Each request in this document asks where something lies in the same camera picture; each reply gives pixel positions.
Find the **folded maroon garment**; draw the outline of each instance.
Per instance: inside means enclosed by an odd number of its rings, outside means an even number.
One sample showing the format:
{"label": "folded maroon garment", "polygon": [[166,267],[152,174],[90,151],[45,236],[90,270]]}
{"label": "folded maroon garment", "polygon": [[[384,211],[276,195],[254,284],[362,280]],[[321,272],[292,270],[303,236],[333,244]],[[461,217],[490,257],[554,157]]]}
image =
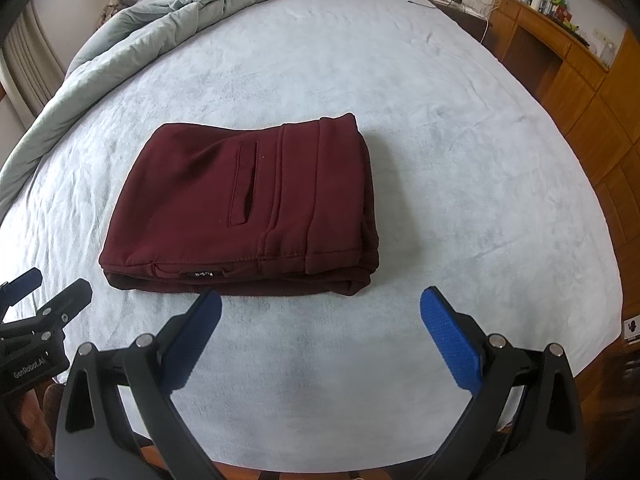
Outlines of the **folded maroon garment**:
{"label": "folded maroon garment", "polygon": [[252,131],[164,124],[127,177],[99,263],[121,289],[355,294],[378,267],[355,117]]}

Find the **folded jacket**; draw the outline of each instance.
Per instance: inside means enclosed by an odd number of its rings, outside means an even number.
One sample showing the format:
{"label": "folded jacket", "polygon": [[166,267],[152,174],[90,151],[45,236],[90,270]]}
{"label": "folded jacket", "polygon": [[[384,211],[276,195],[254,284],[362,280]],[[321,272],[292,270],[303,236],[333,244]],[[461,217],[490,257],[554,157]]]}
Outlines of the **folded jacket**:
{"label": "folded jacket", "polygon": [[378,267],[355,117],[250,131],[164,124],[124,183],[99,263],[121,289],[355,294]]}

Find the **curtain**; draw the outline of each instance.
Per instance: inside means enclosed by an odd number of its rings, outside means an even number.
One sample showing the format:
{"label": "curtain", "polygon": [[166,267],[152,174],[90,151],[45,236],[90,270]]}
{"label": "curtain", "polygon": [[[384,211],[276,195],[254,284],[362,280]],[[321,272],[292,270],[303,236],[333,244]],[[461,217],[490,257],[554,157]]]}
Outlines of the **curtain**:
{"label": "curtain", "polygon": [[31,1],[14,23],[0,52],[0,83],[25,128],[31,126],[64,79],[64,69],[47,41]]}

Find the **white sticker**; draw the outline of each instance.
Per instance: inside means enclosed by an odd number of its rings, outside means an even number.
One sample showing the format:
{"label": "white sticker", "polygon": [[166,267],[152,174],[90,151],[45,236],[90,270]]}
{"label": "white sticker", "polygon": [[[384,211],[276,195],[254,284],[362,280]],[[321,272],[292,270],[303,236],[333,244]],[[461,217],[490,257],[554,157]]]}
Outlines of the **white sticker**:
{"label": "white sticker", "polygon": [[628,344],[640,340],[640,316],[625,319],[625,341]]}

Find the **blue gripper pad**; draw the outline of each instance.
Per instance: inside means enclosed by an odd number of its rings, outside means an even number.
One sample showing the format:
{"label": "blue gripper pad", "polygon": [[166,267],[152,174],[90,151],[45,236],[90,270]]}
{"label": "blue gripper pad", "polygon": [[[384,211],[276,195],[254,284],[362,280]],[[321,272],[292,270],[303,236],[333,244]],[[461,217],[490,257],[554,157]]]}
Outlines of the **blue gripper pad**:
{"label": "blue gripper pad", "polygon": [[222,298],[214,290],[201,294],[183,316],[186,320],[162,357],[159,386],[165,395],[187,383],[220,321]]}
{"label": "blue gripper pad", "polygon": [[14,306],[42,285],[42,273],[33,267],[0,288],[0,309]]}
{"label": "blue gripper pad", "polygon": [[474,396],[482,386],[482,361],[456,322],[456,312],[435,287],[420,297],[420,316],[456,383]]}

